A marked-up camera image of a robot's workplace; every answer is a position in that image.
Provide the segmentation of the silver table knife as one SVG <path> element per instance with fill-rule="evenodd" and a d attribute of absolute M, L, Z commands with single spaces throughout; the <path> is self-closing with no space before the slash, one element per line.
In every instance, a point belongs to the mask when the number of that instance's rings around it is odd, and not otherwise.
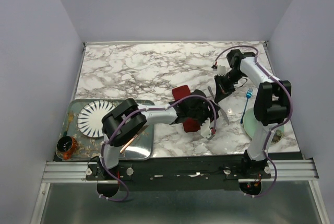
<path fill-rule="evenodd" d="M 213 94 L 212 88 L 211 88 L 210 86 L 208 86 L 207 88 L 208 88 L 208 91 L 209 91 L 210 95 L 211 95 L 212 98 L 214 99 L 214 94 Z M 223 116 L 225 122 L 227 123 L 227 125 L 230 125 L 230 120 L 229 120 L 229 118 L 228 118 L 226 112 L 222 109 L 222 107 L 221 107 L 220 105 L 218 105 L 218 106 L 219 106 L 219 108 L 220 108 L 219 111 L 221 112 L 221 114 L 222 114 L 222 116 Z"/>

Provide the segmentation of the dark red cloth napkin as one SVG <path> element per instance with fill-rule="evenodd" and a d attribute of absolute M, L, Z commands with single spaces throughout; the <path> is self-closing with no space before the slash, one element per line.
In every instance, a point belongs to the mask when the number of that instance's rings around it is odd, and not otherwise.
<path fill-rule="evenodd" d="M 188 85 L 183 85 L 172 89 L 172 95 L 176 101 L 182 99 L 183 97 L 189 96 L 191 94 Z M 197 120 L 191 119 L 188 114 L 190 113 L 190 107 L 186 104 L 186 100 L 179 103 L 178 108 L 181 110 L 183 129 L 186 133 L 197 132 L 200 130 L 200 124 Z"/>

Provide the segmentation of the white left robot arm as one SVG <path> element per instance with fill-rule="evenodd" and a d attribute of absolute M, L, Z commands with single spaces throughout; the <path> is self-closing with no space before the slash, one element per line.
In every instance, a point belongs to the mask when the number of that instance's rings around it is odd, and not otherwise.
<path fill-rule="evenodd" d="M 202 137 L 213 138 L 219 110 L 220 107 L 200 90 L 166 105 L 143 105 L 132 98 L 124 100 L 101 120 L 104 141 L 98 174 L 105 180 L 115 176 L 121 147 L 145 126 L 175 125 L 192 119 L 199 124 Z"/>

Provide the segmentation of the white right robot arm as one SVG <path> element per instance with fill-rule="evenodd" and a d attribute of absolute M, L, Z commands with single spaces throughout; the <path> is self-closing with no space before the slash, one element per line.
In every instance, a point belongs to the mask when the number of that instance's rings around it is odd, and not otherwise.
<path fill-rule="evenodd" d="M 235 91 L 235 83 L 246 77 L 257 87 L 253 107 L 257 120 L 255 134 L 245 151 L 240 172 L 246 178 L 252 178 L 265 169 L 268 149 L 276 128 L 286 124 L 293 112 L 291 83 L 280 80 L 265 69 L 257 60 L 259 51 L 243 53 L 239 46 L 223 50 L 229 63 L 230 71 L 220 71 L 214 77 L 216 84 L 215 103 L 221 102 Z"/>

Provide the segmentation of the blue handled fork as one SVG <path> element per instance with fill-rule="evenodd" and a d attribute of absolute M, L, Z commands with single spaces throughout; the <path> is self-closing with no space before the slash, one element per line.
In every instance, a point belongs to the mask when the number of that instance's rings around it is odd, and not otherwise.
<path fill-rule="evenodd" d="M 245 103 L 243 114 L 242 114 L 242 117 L 241 117 L 241 120 L 240 120 L 241 124 L 243 124 L 243 119 L 244 119 L 244 115 L 246 113 L 248 102 L 249 102 L 249 99 L 252 97 L 252 95 L 253 95 L 253 88 L 249 88 L 248 91 L 247 91 L 247 93 L 246 93 L 246 103 Z"/>

